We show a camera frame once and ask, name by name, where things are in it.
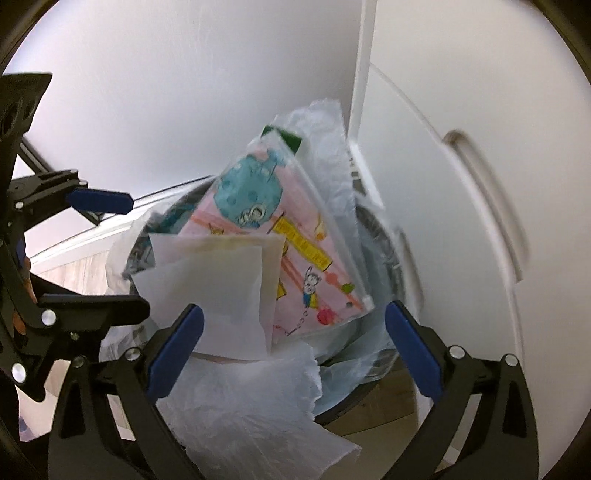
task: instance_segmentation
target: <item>plastic bag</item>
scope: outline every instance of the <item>plastic bag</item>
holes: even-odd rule
[[[335,219],[359,273],[365,279],[367,272],[355,215],[351,153],[339,101],[317,100],[309,106],[277,115],[272,124],[302,138],[295,157]]]
[[[274,341],[315,332],[373,308],[322,198],[281,137],[251,143],[202,199],[181,236],[279,233],[287,238]]]
[[[150,233],[178,233],[209,184],[206,181],[189,187],[176,198],[157,203],[131,223],[109,250],[105,265],[108,293],[136,293],[131,275],[154,266]],[[157,330],[158,326],[150,318],[139,325],[110,328],[101,342],[99,360],[118,359],[128,348],[145,345]]]
[[[314,480],[360,448],[314,423],[311,348],[290,342],[263,362],[191,357],[157,407],[208,480]]]
[[[385,329],[384,313],[391,301],[400,299],[415,318],[420,295],[411,283],[411,269],[403,273],[403,242],[389,227],[385,213],[367,198],[357,195],[359,235],[366,261],[374,311],[358,320],[359,336],[320,367],[323,395],[316,402],[319,415],[344,400],[358,385],[380,380],[394,365],[398,353]]]

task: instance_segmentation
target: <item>yellow label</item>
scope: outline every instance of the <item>yellow label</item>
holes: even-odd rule
[[[285,287],[283,286],[283,283],[281,283],[280,280],[277,284],[277,300],[279,300],[281,297],[285,297],[286,295],[287,292],[285,291]]]
[[[310,263],[319,270],[326,270],[332,263],[332,259],[320,248],[305,238],[299,230],[284,216],[276,221],[272,230],[275,233],[285,235],[287,241]]]

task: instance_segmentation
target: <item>white plastic bag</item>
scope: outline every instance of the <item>white plastic bag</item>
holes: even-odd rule
[[[314,423],[320,394],[311,347],[290,342],[263,362],[191,357],[157,407],[208,480],[316,480],[360,450]]]
[[[365,262],[355,215],[351,153],[339,101],[316,100],[309,106],[277,115],[272,124],[302,139],[295,157],[335,219],[359,273],[365,279]]]

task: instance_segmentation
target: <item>crumpled plastic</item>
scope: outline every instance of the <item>crumpled plastic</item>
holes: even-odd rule
[[[323,395],[316,402],[319,415],[338,405],[360,384],[380,380],[391,370],[398,352],[389,337],[384,313],[393,300],[402,300],[417,318],[419,299],[403,275],[404,249],[400,235],[392,230],[383,211],[367,198],[356,196],[359,235],[368,272],[369,293],[376,308],[357,320],[358,336],[320,367]]]
[[[360,447],[314,423],[319,368],[303,342],[270,360],[192,356],[157,407],[208,480],[316,480]]]

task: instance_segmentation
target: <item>paper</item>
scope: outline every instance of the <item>paper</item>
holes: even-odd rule
[[[172,325],[189,303],[203,309],[205,329],[195,352],[238,360],[267,358],[259,321],[261,247],[194,253],[133,279],[160,328]]]
[[[151,233],[150,242],[156,266],[166,265],[190,258],[197,252],[212,250],[233,250],[239,247],[256,245],[262,249],[262,280],[260,300],[260,321],[265,332],[267,351],[271,350],[273,336],[273,320],[279,273],[281,270],[281,256],[285,238],[281,235],[202,235],[185,236],[164,235]]]

